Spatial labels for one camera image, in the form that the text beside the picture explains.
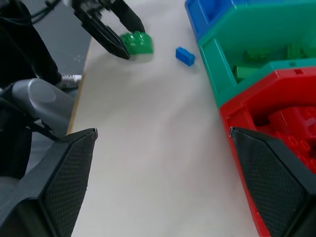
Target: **white shoe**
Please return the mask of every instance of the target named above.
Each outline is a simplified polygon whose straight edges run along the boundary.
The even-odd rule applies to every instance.
[[[77,88],[81,82],[81,75],[61,75],[61,81],[56,84],[56,87],[63,90],[63,89],[71,89]]]

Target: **black cable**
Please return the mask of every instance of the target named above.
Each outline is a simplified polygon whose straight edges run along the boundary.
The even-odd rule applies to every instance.
[[[36,24],[37,22],[42,20],[45,16],[47,16],[60,1],[61,0],[55,0],[53,3],[46,2],[47,7],[31,15],[30,17],[24,17],[24,18],[0,17],[0,20],[6,21],[18,26],[30,26],[30,25]]]

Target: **blue bin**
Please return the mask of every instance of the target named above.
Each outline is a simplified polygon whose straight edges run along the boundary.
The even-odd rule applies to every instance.
[[[288,1],[299,2],[300,0],[186,0],[185,8],[198,41],[231,7],[238,4],[285,3]]]

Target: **table surface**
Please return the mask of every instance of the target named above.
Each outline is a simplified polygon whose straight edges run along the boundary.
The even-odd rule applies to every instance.
[[[91,42],[70,131],[99,137],[72,236],[257,237],[184,1],[129,4],[155,52],[126,61]]]

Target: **gray floor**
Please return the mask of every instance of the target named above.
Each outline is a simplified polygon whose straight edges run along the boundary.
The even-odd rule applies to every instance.
[[[45,7],[44,0],[23,0],[31,13]],[[59,72],[82,74],[91,36],[81,27],[71,8],[60,3],[46,18],[35,25],[46,44]],[[51,147],[52,141],[33,133],[27,173],[39,163]]]

